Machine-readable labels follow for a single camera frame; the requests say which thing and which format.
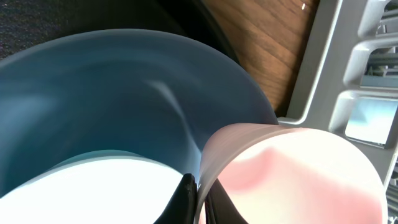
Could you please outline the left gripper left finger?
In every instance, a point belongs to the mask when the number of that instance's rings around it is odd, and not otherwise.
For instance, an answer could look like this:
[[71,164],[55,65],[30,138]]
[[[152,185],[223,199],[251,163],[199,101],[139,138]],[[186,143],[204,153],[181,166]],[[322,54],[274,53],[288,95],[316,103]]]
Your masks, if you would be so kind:
[[184,174],[164,211],[154,224],[193,224],[197,209],[197,183]]

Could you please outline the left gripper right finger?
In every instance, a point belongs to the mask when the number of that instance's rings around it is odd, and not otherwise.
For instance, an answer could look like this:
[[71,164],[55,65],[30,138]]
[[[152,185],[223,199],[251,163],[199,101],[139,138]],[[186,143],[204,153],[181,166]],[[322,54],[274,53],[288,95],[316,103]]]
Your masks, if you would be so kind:
[[205,199],[206,224],[248,224],[216,179]]

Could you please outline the pink cup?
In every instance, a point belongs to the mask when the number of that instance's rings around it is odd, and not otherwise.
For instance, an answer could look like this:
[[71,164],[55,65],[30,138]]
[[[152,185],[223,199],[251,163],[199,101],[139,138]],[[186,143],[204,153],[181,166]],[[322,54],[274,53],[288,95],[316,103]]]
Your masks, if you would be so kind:
[[196,215],[218,179],[247,223],[386,223],[383,183],[346,139],[318,129],[238,123],[203,148]]

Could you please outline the light blue bowl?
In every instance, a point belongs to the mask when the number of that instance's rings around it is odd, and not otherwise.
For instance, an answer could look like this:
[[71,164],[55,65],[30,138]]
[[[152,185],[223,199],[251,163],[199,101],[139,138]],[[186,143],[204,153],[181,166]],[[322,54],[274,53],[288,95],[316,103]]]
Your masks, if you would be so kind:
[[181,179],[175,169],[143,157],[76,161],[1,197],[1,223],[154,223]]

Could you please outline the grey dishwasher rack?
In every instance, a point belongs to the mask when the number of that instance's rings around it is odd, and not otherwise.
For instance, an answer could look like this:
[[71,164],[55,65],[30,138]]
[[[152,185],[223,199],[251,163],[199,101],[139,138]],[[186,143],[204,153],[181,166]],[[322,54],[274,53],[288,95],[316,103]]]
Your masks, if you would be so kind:
[[385,187],[397,169],[397,0],[321,0],[287,114],[337,134]]

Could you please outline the dark blue plate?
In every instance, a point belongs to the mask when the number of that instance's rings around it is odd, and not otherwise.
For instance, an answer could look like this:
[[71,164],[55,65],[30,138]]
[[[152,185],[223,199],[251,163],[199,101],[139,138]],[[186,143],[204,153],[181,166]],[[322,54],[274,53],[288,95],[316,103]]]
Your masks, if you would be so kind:
[[91,151],[198,175],[207,140],[235,123],[277,118],[246,71],[201,42],[140,29],[52,40],[1,60],[1,194]]

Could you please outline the round black serving tray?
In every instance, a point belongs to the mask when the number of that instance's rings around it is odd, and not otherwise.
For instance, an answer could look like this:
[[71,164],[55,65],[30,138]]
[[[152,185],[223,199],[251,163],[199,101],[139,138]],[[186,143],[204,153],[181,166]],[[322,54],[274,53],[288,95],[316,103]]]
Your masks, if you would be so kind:
[[200,0],[1,0],[1,58],[60,37],[104,29],[170,32],[239,60]]

